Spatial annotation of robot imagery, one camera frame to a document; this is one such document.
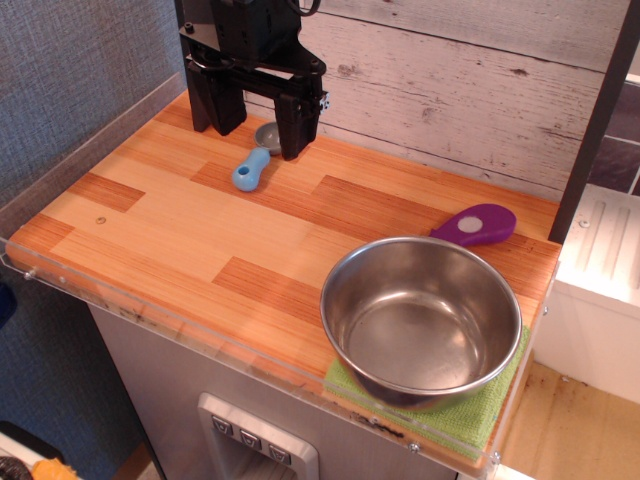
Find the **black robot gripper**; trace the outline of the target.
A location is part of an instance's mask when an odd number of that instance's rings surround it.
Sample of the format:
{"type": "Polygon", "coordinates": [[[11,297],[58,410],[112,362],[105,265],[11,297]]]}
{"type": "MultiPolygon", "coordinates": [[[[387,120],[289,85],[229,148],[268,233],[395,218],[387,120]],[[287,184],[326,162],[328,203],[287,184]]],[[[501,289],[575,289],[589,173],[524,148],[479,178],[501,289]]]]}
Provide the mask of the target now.
{"type": "Polygon", "coordinates": [[[329,107],[322,87],[325,63],[299,40],[302,19],[319,7],[298,1],[211,1],[212,21],[186,22],[186,75],[194,130],[213,127],[226,136],[247,118],[243,90],[276,100],[276,123],[285,160],[316,138],[319,115],[329,107]]]}

